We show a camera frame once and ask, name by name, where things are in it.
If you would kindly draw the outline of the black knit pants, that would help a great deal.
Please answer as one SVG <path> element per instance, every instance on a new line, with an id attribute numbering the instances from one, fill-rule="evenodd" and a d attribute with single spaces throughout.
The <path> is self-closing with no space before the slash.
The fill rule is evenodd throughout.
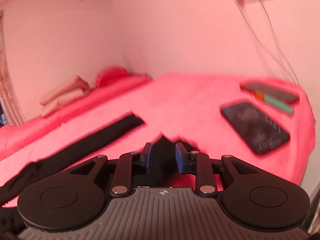
<path id="1" fill-rule="evenodd" d="M 134 114 L 126 115 L 110 126 L 72 143 L 48 158 L 31 161 L 25 165 L 1 186 L 1 233 L 17 235 L 25 229 L 17 208 L 5 207 L 5 204 L 17 197 L 26 187 L 64 170 L 143 124 L 144 121 L 140 117 Z M 167 183 L 170 177 L 177 172 L 175 146 L 178 142 L 182 143 L 188 151 L 197 149 L 195 144 L 190 144 L 180 138 L 172 141 L 161 136 L 153 145 L 151 173 L 148 176 L 136 176 L 134 184 L 162 186 Z"/>

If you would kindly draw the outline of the black smartphone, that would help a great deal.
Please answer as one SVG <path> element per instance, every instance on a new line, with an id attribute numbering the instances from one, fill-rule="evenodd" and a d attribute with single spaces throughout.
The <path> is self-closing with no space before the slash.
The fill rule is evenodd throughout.
<path id="1" fill-rule="evenodd" d="M 222 106 L 220 113 L 256 155 L 268 154 L 291 139 L 288 131 L 248 101 Z"/>

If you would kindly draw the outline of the folded red blanket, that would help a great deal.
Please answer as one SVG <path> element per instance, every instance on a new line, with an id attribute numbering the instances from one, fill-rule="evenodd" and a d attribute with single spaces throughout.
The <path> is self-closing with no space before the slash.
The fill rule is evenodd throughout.
<path id="1" fill-rule="evenodd" d="M 97 88 L 109 86 L 110 84 L 119 81 L 129 76 L 129 72 L 122 67 L 109 66 L 102 69 L 95 78 L 95 86 Z"/>

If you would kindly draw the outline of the near pink bed blanket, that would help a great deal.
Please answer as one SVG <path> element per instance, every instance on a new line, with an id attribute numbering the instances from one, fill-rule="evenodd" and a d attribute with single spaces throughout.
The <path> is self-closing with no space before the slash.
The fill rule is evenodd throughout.
<path id="1" fill-rule="evenodd" d="M 104 102 L 61 124 L 20 150 L 1 154 L 1 183 L 6 183 L 27 163 L 46 158 L 81 138 L 134 113 L 145 124 L 108 145 L 101 153 L 116 159 L 122 153 L 141 149 L 160 135 L 184 139 L 212 158 L 231 154 L 279 177 L 299 184 L 316 140 L 315 119 L 304 91 L 289 83 L 270 84 L 299 94 L 294 114 L 287 115 L 240 89 L 244 77 L 169 73 L 137 89 Z M 220 114 L 220 108 L 250 102 L 280 124 L 290 141 L 263 156 L 257 156 Z"/>

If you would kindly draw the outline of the lower pink pillow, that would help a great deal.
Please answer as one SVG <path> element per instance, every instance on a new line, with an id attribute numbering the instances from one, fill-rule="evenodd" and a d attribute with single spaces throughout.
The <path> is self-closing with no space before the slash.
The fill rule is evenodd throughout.
<path id="1" fill-rule="evenodd" d="M 73 101 L 83 98 L 87 94 L 87 90 L 82 90 L 81 88 L 76 88 L 60 95 L 54 94 L 50 95 L 48 98 L 44 99 L 40 104 L 43 106 L 41 115 L 47 117 L 54 113 L 55 111 L 67 106 Z"/>

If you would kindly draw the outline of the pink pillow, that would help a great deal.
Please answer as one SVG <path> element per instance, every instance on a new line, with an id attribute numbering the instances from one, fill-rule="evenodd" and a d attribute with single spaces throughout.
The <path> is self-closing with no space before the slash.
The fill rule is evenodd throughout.
<path id="1" fill-rule="evenodd" d="M 90 90 L 89 83 L 82 79 L 80 76 L 76 75 L 72 77 L 71 79 L 65 81 L 64 83 L 58 85 L 56 88 L 52 89 L 50 92 L 48 92 L 46 95 L 44 95 L 40 99 L 40 105 L 46 105 L 53 99 L 57 98 L 58 96 L 61 96 L 62 94 L 65 94 L 71 90 L 80 88 L 81 90 Z"/>
<path id="2" fill-rule="evenodd" d="M 67 106 L 73 101 L 83 98 L 87 94 L 87 90 L 82 90 L 81 88 L 76 88 L 60 95 L 54 94 L 50 95 L 48 98 L 44 99 L 40 104 L 43 106 L 41 115 L 47 117 L 54 113 L 55 111 Z"/>

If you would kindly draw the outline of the upper pink pillow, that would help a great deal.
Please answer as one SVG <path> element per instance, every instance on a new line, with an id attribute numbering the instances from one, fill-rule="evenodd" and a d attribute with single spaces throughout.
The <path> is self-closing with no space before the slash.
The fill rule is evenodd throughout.
<path id="1" fill-rule="evenodd" d="M 56 88 L 52 89 L 50 92 L 48 92 L 46 95 L 44 95 L 40 99 L 40 105 L 46 105 L 53 99 L 57 98 L 58 96 L 61 96 L 62 94 L 65 94 L 71 90 L 80 88 L 81 90 L 90 90 L 89 83 L 82 79 L 80 76 L 76 75 L 72 77 L 71 79 L 65 81 L 64 83 L 58 85 Z"/>

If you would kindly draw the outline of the dark tablet with coloured books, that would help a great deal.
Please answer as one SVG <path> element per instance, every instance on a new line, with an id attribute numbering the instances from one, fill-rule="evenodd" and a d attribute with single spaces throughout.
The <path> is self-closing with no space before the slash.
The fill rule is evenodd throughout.
<path id="1" fill-rule="evenodd" d="M 241 83 L 240 88 L 253 93 L 256 99 L 288 115 L 294 114 L 292 105 L 299 101 L 298 94 L 261 82 Z"/>

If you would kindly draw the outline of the far pink bed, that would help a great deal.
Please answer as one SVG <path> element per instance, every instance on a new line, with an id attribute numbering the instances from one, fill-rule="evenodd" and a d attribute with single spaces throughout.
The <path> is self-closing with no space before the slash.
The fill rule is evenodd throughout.
<path id="1" fill-rule="evenodd" d="M 1 127 L 1 160 L 40 139 L 76 116 L 82 115 L 86 111 L 150 81 L 152 81 L 152 78 L 145 75 L 129 76 L 107 87 L 91 90 L 83 98 L 55 111 L 48 117 L 37 116 L 20 126 L 5 125 Z"/>

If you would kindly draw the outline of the pink patterned curtain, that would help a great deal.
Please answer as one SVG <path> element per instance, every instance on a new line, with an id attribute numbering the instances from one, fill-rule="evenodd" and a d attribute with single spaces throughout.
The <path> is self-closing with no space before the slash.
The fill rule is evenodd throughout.
<path id="1" fill-rule="evenodd" d="M 25 118 L 17 101 L 9 73 L 4 40 L 4 12 L 1 10 L 1 104 L 9 124 L 20 126 Z"/>

